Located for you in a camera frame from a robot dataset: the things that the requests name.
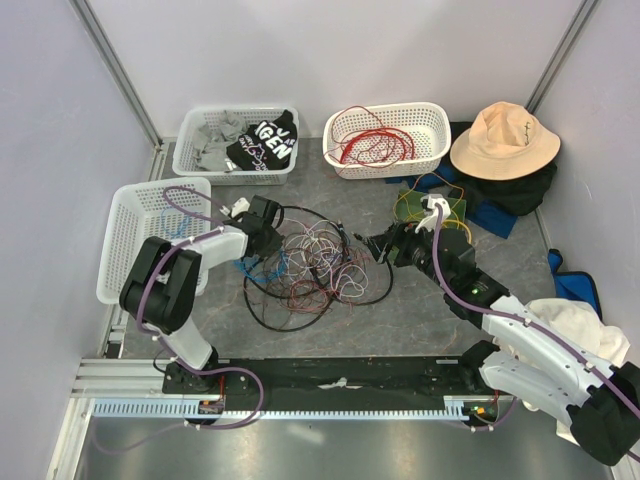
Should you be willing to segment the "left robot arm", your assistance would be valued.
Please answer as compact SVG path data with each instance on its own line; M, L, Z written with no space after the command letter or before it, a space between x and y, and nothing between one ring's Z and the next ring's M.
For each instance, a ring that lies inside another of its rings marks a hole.
M134 260L119 305L186 369L185 382L198 393L211 392L220 378L218 353L192 319L198 280L219 265L277 253L283 217L284 207L273 200L240 200L227 220L203 234L176 242L148 237Z

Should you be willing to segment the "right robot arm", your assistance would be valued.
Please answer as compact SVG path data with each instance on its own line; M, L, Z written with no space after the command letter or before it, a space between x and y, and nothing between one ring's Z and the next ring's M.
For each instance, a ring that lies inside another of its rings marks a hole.
M513 347L521 358L487 342L469 349L458 368L467 392L487 387L532 404L569 428L598 462L614 466L639 458L639 369L616 366L545 324L475 262L459 230L394 223L362 238L378 262L412 266L433 280L460 319Z

